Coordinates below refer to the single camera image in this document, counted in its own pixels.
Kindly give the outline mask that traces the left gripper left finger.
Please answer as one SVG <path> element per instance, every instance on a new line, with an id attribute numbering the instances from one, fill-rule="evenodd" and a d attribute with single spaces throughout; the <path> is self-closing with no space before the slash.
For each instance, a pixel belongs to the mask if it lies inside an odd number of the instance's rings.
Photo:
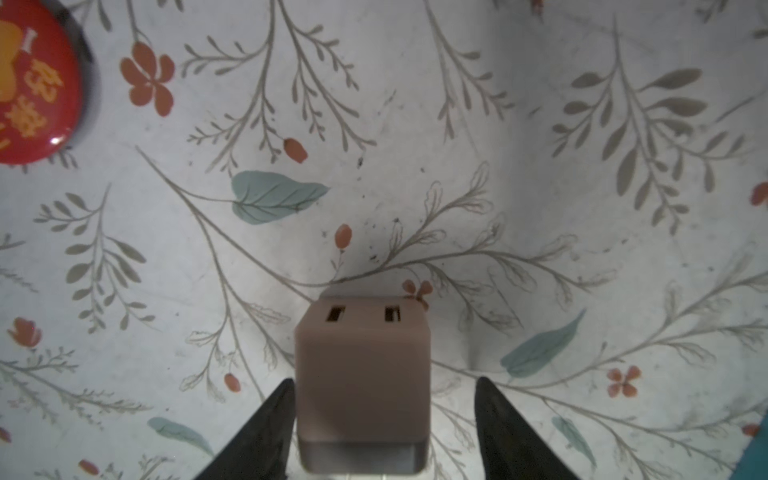
<path id="1" fill-rule="evenodd" d="M 286 379 L 196 479 L 287 479 L 295 419 L 295 382 Z"/>

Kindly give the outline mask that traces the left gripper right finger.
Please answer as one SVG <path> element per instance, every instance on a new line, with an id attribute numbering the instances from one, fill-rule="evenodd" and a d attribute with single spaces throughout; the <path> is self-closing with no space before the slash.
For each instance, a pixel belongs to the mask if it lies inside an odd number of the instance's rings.
<path id="1" fill-rule="evenodd" d="M 474 411 L 486 479 L 577 479 L 487 377 L 476 382 Z"/>

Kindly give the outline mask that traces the pink plug adapter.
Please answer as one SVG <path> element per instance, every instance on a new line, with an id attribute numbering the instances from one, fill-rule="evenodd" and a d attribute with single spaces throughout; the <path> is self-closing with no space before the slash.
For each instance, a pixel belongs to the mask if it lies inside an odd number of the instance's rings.
<path id="1" fill-rule="evenodd" d="M 313 474 L 415 475 L 431 432 L 431 332 L 421 303 L 325 297 L 294 331 L 296 427 Z"/>

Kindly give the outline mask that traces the blue power strip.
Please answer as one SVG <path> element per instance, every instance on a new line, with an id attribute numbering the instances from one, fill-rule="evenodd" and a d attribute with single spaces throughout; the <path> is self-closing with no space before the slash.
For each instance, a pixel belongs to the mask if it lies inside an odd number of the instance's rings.
<path id="1" fill-rule="evenodd" d="M 764 417 L 760 423 L 749 423 L 742 427 L 742 433 L 750 439 L 750 443 L 730 480 L 768 480 L 767 424 L 768 419 Z"/>

